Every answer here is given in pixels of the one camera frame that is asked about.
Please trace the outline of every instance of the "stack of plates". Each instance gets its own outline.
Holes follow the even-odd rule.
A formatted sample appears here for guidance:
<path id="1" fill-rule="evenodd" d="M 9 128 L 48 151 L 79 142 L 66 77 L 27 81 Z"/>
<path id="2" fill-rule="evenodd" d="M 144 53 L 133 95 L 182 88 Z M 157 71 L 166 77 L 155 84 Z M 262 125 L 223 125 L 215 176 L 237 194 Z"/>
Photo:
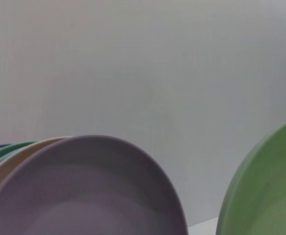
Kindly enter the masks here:
<path id="1" fill-rule="evenodd" d="M 0 145 L 0 235 L 186 235 L 178 196 L 138 147 L 104 136 Z"/>

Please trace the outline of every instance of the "white backdrop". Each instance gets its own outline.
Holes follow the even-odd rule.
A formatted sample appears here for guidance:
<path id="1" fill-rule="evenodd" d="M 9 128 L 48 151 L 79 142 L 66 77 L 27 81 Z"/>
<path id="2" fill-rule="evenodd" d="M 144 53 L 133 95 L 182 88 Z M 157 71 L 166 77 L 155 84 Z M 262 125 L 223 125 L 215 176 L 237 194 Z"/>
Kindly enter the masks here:
<path id="1" fill-rule="evenodd" d="M 286 0 L 0 0 L 0 143 L 131 141 L 188 225 L 284 121 Z"/>

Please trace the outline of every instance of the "light green plate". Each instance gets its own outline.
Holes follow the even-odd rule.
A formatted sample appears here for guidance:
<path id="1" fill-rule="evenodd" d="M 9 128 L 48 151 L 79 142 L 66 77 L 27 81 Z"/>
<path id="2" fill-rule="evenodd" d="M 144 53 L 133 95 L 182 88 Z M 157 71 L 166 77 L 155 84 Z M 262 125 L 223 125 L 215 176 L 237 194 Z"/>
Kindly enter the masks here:
<path id="1" fill-rule="evenodd" d="M 241 163 L 226 192 L 216 235 L 286 235 L 286 124 Z"/>

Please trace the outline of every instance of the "beige plate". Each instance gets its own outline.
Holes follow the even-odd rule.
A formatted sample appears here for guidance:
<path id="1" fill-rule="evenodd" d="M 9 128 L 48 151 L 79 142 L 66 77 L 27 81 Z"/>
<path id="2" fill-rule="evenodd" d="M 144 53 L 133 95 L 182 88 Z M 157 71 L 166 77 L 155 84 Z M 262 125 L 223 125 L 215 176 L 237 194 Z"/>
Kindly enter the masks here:
<path id="1" fill-rule="evenodd" d="M 35 152 L 54 142 L 66 138 L 69 137 L 57 137 L 30 144 L 29 146 L 25 147 L 24 149 L 2 161 L 0 163 L 0 184 L 20 163 L 22 163 L 25 159 L 33 155 Z"/>

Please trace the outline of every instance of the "white surface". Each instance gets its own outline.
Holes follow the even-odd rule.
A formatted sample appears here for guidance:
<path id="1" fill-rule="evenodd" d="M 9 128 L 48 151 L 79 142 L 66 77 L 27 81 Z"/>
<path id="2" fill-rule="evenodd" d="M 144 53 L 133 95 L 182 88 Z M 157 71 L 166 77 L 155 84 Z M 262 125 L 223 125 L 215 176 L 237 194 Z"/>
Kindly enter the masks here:
<path id="1" fill-rule="evenodd" d="M 188 228 L 188 235 L 215 235 L 218 218 L 213 218 L 205 222 L 193 225 Z"/>
<path id="2" fill-rule="evenodd" d="M 286 0 L 0 0 L 0 143 L 131 141 L 188 225 L 284 121 Z"/>

